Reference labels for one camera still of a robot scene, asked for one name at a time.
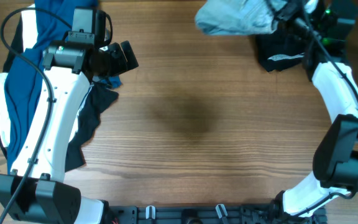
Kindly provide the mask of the light blue denim jeans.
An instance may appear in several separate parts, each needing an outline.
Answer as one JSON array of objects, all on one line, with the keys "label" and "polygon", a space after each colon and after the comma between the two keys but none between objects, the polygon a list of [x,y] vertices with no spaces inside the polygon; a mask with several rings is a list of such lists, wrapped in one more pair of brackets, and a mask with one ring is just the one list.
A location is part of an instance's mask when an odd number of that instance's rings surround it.
[{"label": "light blue denim jeans", "polygon": [[[196,27],[207,35],[271,34],[277,30],[273,13],[288,0],[208,0],[195,16]],[[305,0],[312,13],[318,0]]]}]

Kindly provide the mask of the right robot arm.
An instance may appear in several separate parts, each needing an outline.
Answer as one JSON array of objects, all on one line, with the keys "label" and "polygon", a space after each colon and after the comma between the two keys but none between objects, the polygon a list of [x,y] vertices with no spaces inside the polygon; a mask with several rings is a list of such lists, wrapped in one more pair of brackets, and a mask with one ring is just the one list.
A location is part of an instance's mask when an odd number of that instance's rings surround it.
[{"label": "right robot arm", "polygon": [[284,28],[306,43],[303,68],[318,89],[331,118],[319,144],[313,169],[297,186],[280,192],[269,217],[303,222],[331,200],[358,193],[358,87],[346,58],[346,39],[357,17],[351,1],[319,2],[308,12],[307,1],[287,1],[274,11]]}]

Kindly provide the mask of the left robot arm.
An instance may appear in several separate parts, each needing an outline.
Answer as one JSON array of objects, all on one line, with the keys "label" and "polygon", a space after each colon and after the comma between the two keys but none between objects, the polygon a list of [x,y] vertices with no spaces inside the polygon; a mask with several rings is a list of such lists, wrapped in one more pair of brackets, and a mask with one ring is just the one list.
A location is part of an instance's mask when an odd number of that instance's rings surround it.
[{"label": "left robot arm", "polygon": [[107,201],[83,197],[64,183],[67,146],[78,108],[95,75],[113,77],[138,67],[128,41],[112,41],[110,16],[77,7],[65,35],[35,68],[43,80],[29,134],[8,174],[0,174],[7,216],[36,223],[118,223]]}]

